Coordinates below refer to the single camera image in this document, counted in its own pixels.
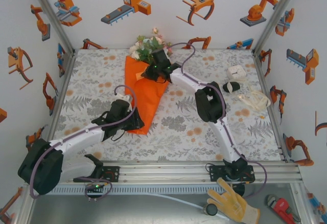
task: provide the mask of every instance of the floral tablecloth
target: floral tablecloth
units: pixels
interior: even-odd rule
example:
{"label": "floral tablecloth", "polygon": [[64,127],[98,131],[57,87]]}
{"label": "floral tablecloth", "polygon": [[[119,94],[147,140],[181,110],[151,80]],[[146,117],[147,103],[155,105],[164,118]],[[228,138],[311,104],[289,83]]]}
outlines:
{"label": "floral tablecloth", "polygon": [[[191,50],[176,49],[172,62],[181,63]],[[110,109],[115,86],[124,84],[126,49],[79,50],[56,128],[55,138],[77,131]],[[250,50],[198,50],[184,70],[204,81],[216,81],[221,89],[228,81],[228,67],[240,64],[253,89],[261,90]],[[240,150],[252,160],[281,160],[267,110],[255,112],[237,98],[247,93],[241,84],[235,94],[222,90],[228,123]],[[148,135],[125,133],[85,148],[77,154],[93,154],[101,160],[222,160],[220,143],[196,111],[193,94],[170,84],[161,98]]]}

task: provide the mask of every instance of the white wall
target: white wall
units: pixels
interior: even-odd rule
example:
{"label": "white wall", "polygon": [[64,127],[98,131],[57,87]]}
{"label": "white wall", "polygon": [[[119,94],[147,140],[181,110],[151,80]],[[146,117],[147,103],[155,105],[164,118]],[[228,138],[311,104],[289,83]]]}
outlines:
{"label": "white wall", "polygon": [[[0,207],[2,207],[23,181],[17,171],[27,154],[25,137],[32,135],[40,127],[51,124],[52,117],[42,93],[45,72],[61,90],[63,79],[59,78],[57,66],[57,44],[59,38],[51,26],[51,38],[42,42],[41,33],[36,26],[36,17],[31,13],[30,5],[40,6],[37,0],[0,0],[0,108],[8,117],[0,123]],[[45,23],[49,23],[44,13],[40,14]],[[33,82],[22,90],[25,81],[18,72],[8,74],[13,69],[8,67],[8,47],[20,46],[30,56],[33,67],[26,71]],[[54,96],[54,90],[48,85],[48,94]],[[43,131],[47,137],[49,127]]]}
{"label": "white wall", "polygon": [[[301,167],[301,174],[309,191],[327,205],[326,163],[327,163],[327,129],[318,131],[315,136],[315,110],[318,111],[318,123],[327,122],[326,82],[327,35],[325,0],[291,0],[287,10],[295,9],[291,28],[281,37],[272,33],[264,50],[272,49],[271,73],[266,77],[269,88],[276,85],[287,93],[282,131],[287,136],[303,140],[309,148],[313,166]],[[312,48],[319,54],[319,65],[316,67],[316,78],[310,84],[305,84],[305,73],[289,60],[286,60],[286,50],[306,56]],[[297,148],[292,152],[292,159],[303,159],[302,150]]]}
{"label": "white wall", "polygon": [[215,9],[206,21],[193,16],[191,26],[176,15],[187,19],[189,6],[182,0],[144,0],[151,4],[152,14],[131,14],[112,26],[101,22],[101,18],[123,5],[123,0],[73,0],[80,8],[83,20],[72,27],[63,26],[74,48],[82,47],[82,41],[89,38],[97,44],[110,48],[130,47],[138,35],[149,35],[153,27],[158,27],[168,41],[187,42],[195,37],[212,36],[209,48],[227,48],[227,46],[254,38],[253,46],[259,39],[270,16],[272,5],[267,4],[263,16],[268,20],[259,25],[248,27],[240,18],[261,0],[215,0]]}

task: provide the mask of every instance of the bouquet of flowers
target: bouquet of flowers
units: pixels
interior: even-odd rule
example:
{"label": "bouquet of flowers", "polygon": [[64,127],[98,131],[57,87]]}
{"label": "bouquet of flowers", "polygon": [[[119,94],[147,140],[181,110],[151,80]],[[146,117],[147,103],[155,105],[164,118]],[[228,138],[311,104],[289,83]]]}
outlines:
{"label": "bouquet of flowers", "polygon": [[146,37],[139,35],[137,42],[129,49],[130,56],[138,61],[143,61],[151,64],[153,61],[153,56],[151,53],[157,49],[164,49],[166,55],[169,57],[172,54],[171,43],[166,43],[159,34],[159,30],[154,28],[152,30],[154,36]]}

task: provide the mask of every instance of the white cable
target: white cable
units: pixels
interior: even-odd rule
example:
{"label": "white cable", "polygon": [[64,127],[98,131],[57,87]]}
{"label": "white cable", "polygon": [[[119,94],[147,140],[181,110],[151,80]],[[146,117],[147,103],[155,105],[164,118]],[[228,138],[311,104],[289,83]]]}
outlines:
{"label": "white cable", "polygon": [[[170,197],[170,196],[161,195],[161,194],[156,194],[156,193],[143,193],[143,195],[149,195],[149,196],[155,196],[155,197],[168,198],[169,200],[174,200],[174,201],[177,201],[177,202],[180,202],[180,203],[183,203],[183,204],[186,204],[186,205],[190,205],[190,206],[193,206],[193,207],[195,207],[195,208],[198,208],[198,209],[203,210],[203,207],[201,207],[201,206],[198,206],[198,205],[192,204],[192,203],[187,202],[187,201],[184,201],[184,200],[180,200],[180,199],[175,198],[175,197]],[[219,214],[219,213],[217,213],[216,216],[218,216],[218,217],[220,217],[220,218],[222,218],[222,219],[229,220],[228,217],[226,217],[226,216],[224,216],[224,215],[221,215],[221,214]]]}
{"label": "white cable", "polygon": [[242,102],[244,102],[246,105],[251,106],[254,110],[260,112],[262,110],[267,109],[267,107],[270,106],[270,104],[271,104],[270,99],[266,95],[264,95],[262,92],[260,92],[258,90],[253,90],[246,79],[234,79],[234,80],[230,80],[229,82],[244,83],[248,86],[250,93],[245,94],[245,95],[239,94],[239,95],[237,95],[237,97]]}

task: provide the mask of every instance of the yellow work glove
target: yellow work glove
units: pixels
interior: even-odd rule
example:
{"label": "yellow work glove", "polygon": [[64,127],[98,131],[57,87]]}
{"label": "yellow work glove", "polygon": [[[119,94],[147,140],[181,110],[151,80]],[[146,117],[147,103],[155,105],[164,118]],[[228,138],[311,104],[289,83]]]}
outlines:
{"label": "yellow work glove", "polygon": [[219,178],[217,183],[226,192],[220,195],[214,190],[209,189],[207,193],[212,198],[208,198],[207,203],[216,205],[218,210],[236,222],[258,224],[260,210],[249,206],[222,178]]}

